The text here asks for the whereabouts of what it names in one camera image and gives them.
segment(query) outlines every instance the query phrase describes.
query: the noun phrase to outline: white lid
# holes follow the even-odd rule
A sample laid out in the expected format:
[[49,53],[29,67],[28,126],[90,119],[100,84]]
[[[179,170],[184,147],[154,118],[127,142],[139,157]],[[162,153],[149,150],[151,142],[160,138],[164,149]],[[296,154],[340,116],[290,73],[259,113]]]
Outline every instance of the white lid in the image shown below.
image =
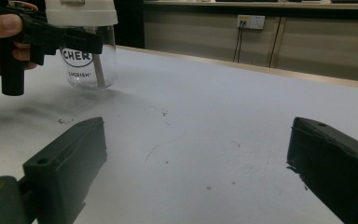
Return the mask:
[[113,0],[45,0],[48,23],[57,26],[117,24]]

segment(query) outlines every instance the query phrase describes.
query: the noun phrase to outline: cabinet door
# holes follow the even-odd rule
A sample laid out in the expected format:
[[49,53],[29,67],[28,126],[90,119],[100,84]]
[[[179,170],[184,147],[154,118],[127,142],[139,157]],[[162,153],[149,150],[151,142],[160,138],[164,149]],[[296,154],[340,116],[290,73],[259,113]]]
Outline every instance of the cabinet door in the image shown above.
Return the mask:
[[358,80],[358,21],[287,18],[271,67]]

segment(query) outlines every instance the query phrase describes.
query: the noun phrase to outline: black cable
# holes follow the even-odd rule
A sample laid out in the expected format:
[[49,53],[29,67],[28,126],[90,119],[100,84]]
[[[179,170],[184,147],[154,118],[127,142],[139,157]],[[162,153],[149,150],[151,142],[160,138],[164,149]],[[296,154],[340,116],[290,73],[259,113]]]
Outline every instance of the black cable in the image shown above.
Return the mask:
[[235,62],[235,56],[237,56],[237,48],[238,48],[238,43],[240,41],[240,32],[241,32],[242,24],[243,24],[243,21],[241,21],[240,26],[238,26],[237,45],[235,46],[234,58],[232,59],[232,62]]
[[240,37],[240,50],[238,50],[238,58],[237,58],[237,63],[240,62],[240,56],[241,56],[241,46],[242,46],[242,33],[243,33],[243,26],[246,24],[246,22],[243,23],[243,25],[241,26],[241,37]]

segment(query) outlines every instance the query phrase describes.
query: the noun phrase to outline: finger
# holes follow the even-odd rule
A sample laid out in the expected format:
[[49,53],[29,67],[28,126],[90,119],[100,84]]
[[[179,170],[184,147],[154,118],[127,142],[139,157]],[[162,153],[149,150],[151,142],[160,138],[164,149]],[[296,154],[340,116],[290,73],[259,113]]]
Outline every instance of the finger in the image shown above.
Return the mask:
[[36,64],[36,63],[28,62],[28,63],[25,65],[24,69],[25,69],[25,70],[30,70],[30,69],[34,69],[34,68],[36,68],[36,67],[37,67],[37,64]]
[[23,7],[28,7],[28,8],[31,8],[31,9],[35,10],[35,11],[38,10],[37,6],[34,5],[34,4],[31,4],[31,3],[22,2],[22,1],[11,1],[11,2],[20,3],[20,4],[22,4]]
[[18,43],[18,42],[14,42],[14,46],[16,46],[16,48],[18,48],[18,49],[28,49],[28,48],[30,48],[29,44],[22,44],[22,43]]
[[7,14],[0,15],[0,38],[18,34],[22,30],[19,16]]
[[13,49],[12,55],[15,59],[17,59],[19,61],[30,60],[30,50],[29,49]]

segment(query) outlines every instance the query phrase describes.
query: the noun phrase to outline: table surface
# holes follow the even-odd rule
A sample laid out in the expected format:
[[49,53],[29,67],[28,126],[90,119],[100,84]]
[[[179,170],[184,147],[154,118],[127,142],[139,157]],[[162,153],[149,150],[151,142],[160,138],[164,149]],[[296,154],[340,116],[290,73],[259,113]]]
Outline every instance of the table surface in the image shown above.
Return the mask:
[[76,223],[341,223],[287,169],[295,117],[358,140],[358,87],[117,50],[104,91],[66,83],[58,56],[0,93],[0,175],[75,123],[103,117],[108,161]]

